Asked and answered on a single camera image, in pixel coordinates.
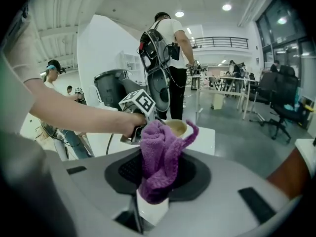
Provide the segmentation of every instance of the black trash bin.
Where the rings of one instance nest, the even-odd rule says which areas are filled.
[[[101,100],[106,106],[122,110],[119,102],[127,96],[122,81],[125,79],[123,69],[103,72],[94,78],[94,85],[100,92]]]

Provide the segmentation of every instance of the purple towel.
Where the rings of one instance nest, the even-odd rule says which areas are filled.
[[[167,198],[177,177],[179,156],[198,135],[198,127],[189,120],[187,124],[193,128],[193,133],[184,140],[177,138],[169,126],[158,120],[142,132],[143,179],[139,193],[150,204],[161,203]]]

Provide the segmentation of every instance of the balcony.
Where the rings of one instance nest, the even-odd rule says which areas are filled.
[[[248,39],[236,37],[204,37],[191,39],[190,43],[193,49],[197,48],[212,48],[212,47],[226,47],[226,48],[241,48],[249,49]]]

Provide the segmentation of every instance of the ceiling light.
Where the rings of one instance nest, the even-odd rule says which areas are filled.
[[[184,13],[182,11],[176,12],[176,17],[181,18],[183,17]]]
[[[223,10],[227,11],[227,10],[231,10],[232,6],[230,4],[226,4],[222,8],[223,8]]]
[[[281,17],[277,21],[280,25],[284,25],[287,22],[286,17]]]

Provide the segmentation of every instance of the black metal railing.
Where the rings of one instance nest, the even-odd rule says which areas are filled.
[[[190,40],[192,48],[205,47],[234,47],[234,48],[248,48],[248,39],[237,37],[204,37]]]

